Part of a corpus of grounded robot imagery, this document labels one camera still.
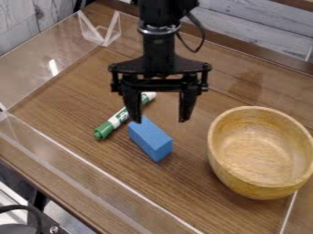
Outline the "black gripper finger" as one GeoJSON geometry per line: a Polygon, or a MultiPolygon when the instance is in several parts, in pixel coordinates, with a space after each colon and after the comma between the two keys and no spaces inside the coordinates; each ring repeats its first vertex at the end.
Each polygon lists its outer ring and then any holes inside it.
{"type": "Polygon", "coordinates": [[[121,94],[129,111],[130,118],[134,122],[142,123],[142,94],[129,84],[121,85],[121,94]]]}
{"type": "Polygon", "coordinates": [[[180,105],[178,105],[178,121],[186,122],[190,120],[193,115],[193,108],[197,102],[198,86],[188,84],[180,91],[180,105]]]}

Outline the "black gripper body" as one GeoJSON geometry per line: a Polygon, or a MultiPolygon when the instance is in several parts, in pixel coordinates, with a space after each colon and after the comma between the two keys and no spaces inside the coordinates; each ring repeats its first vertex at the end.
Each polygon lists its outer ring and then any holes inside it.
{"type": "Polygon", "coordinates": [[[143,40],[143,55],[109,66],[111,90],[135,91],[208,91],[208,74],[212,66],[184,58],[176,52],[176,41],[143,40]]]}

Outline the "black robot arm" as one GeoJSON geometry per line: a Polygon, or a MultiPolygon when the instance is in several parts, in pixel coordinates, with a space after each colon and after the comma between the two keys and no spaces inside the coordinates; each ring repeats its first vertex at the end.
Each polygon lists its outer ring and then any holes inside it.
{"type": "Polygon", "coordinates": [[[197,97],[208,91],[212,66],[190,60],[176,52],[181,18],[188,17],[201,31],[204,25],[193,15],[198,0],[138,0],[138,32],[143,36],[143,55],[109,66],[111,90],[123,97],[130,118],[142,122],[142,93],[176,92],[180,97],[178,120],[193,115],[197,97]]]}

